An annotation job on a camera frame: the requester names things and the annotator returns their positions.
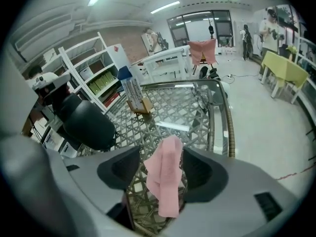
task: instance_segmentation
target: yellow tablecloth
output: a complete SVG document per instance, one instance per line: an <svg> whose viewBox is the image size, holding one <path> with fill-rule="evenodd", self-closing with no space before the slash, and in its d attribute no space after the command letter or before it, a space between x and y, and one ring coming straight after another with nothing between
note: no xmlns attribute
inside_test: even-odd
<svg viewBox="0 0 316 237"><path fill-rule="evenodd" d="M283 87L285 81L291 81L300 89L308 78L308 73L300 66L289 59L272 52L267 52L262 61L262 67L267 66L279 82L279 87Z"/></svg>

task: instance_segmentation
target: yellow table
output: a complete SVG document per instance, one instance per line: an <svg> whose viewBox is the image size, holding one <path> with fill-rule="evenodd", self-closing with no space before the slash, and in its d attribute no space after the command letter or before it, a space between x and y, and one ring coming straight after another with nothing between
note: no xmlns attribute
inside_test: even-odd
<svg viewBox="0 0 316 237"><path fill-rule="evenodd" d="M276 77L276 85L271 94L272 98L276 96L278 89L283 87L286 81L290 81L295 84L297 92L291 101L293 104L299 91L308 78L308 73L289 59L269 51L266 53L261 65L265 69L261 84L265 83L268 69L270 69Z"/></svg>

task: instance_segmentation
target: pink fabric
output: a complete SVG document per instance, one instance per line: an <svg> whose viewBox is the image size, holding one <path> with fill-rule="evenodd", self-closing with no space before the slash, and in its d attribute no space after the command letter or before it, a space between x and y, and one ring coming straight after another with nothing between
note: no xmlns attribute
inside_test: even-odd
<svg viewBox="0 0 316 237"><path fill-rule="evenodd" d="M200 64L203 54L208 64L217 62L215 59L216 39L209 39L206 41L189 41L188 45L190 46L192 63L194 65L198 66Z"/></svg>
<svg viewBox="0 0 316 237"><path fill-rule="evenodd" d="M177 136L170 136L163 139L153 155L144 161L148 170L146 186L159 200L158 215L161 217L176 218L179 215L182 146Z"/></svg>

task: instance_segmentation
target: table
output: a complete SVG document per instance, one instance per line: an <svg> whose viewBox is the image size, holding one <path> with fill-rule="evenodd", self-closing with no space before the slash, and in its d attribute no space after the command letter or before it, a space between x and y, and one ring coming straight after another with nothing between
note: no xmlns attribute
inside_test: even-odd
<svg viewBox="0 0 316 237"><path fill-rule="evenodd" d="M193 82L199 87L207 85L219 108L203 111L198 105L197 97L192 93ZM138 233L155 236L173 220L158 215L158 200L146 187L147 171L143 165L143 161L153 154L163 138L177 135L186 146L211 152L214 148L214 138L222 138L219 142L222 144L221 153L235 156L232 117L223 92L220 82L211 79L155 83L143 87L144 96L148 97L154 106L149 115L132 113L126 103L126 97L111 108L110 111L115 116L112 122L117 129L116 143L111 150L141 145L140 167L126 191ZM184 206L181 197L186 188L187 181L183 172L179 186L181 209Z"/></svg>
<svg viewBox="0 0 316 237"><path fill-rule="evenodd" d="M299 91L308 78L308 73L289 59L269 51L266 53L261 65L265 69L261 84L265 83L268 69L270 69L276 76L276 85L271 94L272 98L276 96L278 89L283 87L286 81L290 81L295 84L298 90L291 100L291 103L293 104L299 94Z"/></svg>
<svg viewBox="0 0 316 237"><path fill-rule="evenodd" d="M154 69L156 68L156 62L165 60L167 58L177 57L178 60L178 67L181 75L181 79L185 80L186 78L186 72L185 72L185 64L189 64L189 49L190 46L180 46L172 49L168 49L159 53L156 53L154 55L151 55L145 59L142 60L144 63L144 66L148 72L149 78L151 82L155 82L154 80Z"/></svg>

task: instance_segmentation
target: red line on floor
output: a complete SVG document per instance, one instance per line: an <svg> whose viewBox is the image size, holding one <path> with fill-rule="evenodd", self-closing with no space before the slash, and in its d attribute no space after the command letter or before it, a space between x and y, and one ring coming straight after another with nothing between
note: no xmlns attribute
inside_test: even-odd
<svg viewBox="0 0 316 237"><path fill-rule="evenodd" d="M305 171L307 171L307 170L309 170L309 169L311 169L311 168L313 168L313 167L315 167L315 166L316 166L316 161L313 163L312 166L310 166L310 167L304 169L304 170L301 171L300 173L303 173L303 172L305 172ZM282 180L282 179L288 178L288 177L290 177L290 176L295 176L295 175L297 175L297 173L289 174L289 175L287 175L287 176L282 176L282 177L280 177L280 178L277 178L276 180Z"/></svg>

